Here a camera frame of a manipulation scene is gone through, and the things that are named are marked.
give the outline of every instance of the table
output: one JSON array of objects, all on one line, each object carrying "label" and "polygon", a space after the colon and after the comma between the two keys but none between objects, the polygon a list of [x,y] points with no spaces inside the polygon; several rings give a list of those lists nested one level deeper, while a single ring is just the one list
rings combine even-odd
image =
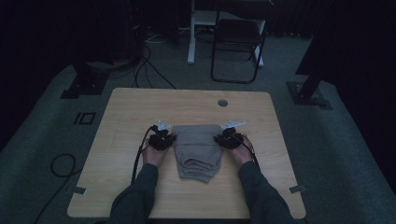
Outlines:
[{"label": "table", "polygon": [[[224,18],[227,19],[238,19],[234,15],[226,12],[222,12],[221,15],[224,15]],[[187,64],[194,64],[195,62],[195,25],[211,25],[214,26],[216,23],[216,11],[213,10],[195,10],[195,0],[191,0],[191,33],[190,33],[190,45],[189,45],[189,54],[187,58]],[[265,21],[257,21],[260,32],[264,28]],[[259,56],[260,50],[258,48],[255,49],[255,57],[256,59]],[[262,57],[260,57],[259,67],[263,67],[264,62]]]},{"label": "table", "polygon": [[[226,100],[227,106],[218,105]],[[109,217],[116,196],[131,182],[134,158],[147,128],[158,120],[171,125],[225,124],[243,120],[237,131],[255,147],[262,173],[290,207],[305,216],[288,151],[271,97],[266,92],[188,91],[119,88],[112,92],[68,207],[70,217]],[[151,218],[249,218],[237,165],[223,152],[221,167],[208,184],[180,179],[171,147],[160,169]]]}]

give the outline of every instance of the sleeve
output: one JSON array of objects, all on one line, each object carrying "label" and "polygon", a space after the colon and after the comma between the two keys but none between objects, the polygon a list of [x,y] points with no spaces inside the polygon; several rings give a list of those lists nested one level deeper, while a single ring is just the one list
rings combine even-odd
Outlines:
[{"label": "sleeve", "polygon": [[149,218],[155,200],[158,169],[146,163],[133,185],[114,200],[108,224],[144,224]]},{"label": "sleeve", "polygon": [[250,223],[294,223],[288,205],[253,161],[244,163],[238,176],[244,189]]}]

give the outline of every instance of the folded gray shirt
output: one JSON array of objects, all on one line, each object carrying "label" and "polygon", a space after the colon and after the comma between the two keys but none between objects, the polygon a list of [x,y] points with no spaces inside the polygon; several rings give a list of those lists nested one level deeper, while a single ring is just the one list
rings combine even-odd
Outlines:
[{"label": "folded gray shirt", "polygon": [[221,165],[221,147],[213,136],[222,133],[219,125],[174,126],[177,170],[180,178],[209,182]]}]

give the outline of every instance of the chair leg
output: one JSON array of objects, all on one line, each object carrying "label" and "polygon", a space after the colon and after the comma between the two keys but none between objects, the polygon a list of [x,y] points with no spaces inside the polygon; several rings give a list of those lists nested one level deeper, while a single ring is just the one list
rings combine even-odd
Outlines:
[{"label": "chair leg", "polygon": [[215,79],[215,76],[213,75],[213,70],[215,67],[215,54],[216,54],[216,35],[213,40],[213,45],[212,45],[212,64],[210,65],[210,76],[212,77],[213,80],[217,81]]},{"label": "chair leg", "polygon": [[251,51],[251,53],[250,53],[250,56],[248,57],[248,59],[247,60],[251,60],[251,58],[253,57],[253,55],[254,55],[254,51],[256,50],[256,48],[257,48],[257,45],[256,46],[252,46],[253,47],[253,50]]},{"label": "chair leg", "polygon": [[262,58],[262,47],[264,47],[264,41],[262,41],[260,44],[259,57],[257,57],[257,59],[256,59],[256,67],[254,69],[254,76],[253,76],[253,79],[250,80],[250,82],[252,82],[256,79],[257,72],[259,70],[260,59]]}]

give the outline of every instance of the hand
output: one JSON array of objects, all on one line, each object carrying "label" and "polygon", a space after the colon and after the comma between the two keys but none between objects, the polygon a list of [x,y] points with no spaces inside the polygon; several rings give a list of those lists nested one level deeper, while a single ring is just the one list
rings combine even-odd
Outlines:
[{"label": "hand", "polygon": [[[248,137],[245,134],[242,134],[242,137],[244,139],[244,144],[251,150],[253,149],[253,146],[250,144],[250,141],[248,141]],[[233,155],[233,158],[235,159],[236,163],[239,165],[244,164],[245,162],[252,161],[253,159],[251,158],[250,152],[244,145],[240,145],[239,147],[236,147],[234,149],[225,149],[227,151],[230,151],[230,153]]]},{"label": "hand", "polygon": [[166,153],[168,152],[169,148],[166,150],[156,150],[154,147],[149,145],[149,140],[146,139],[146,149],[143,150],[143,163],[150,163],[157,168],[163,164],[163,158],[165,158]]}]

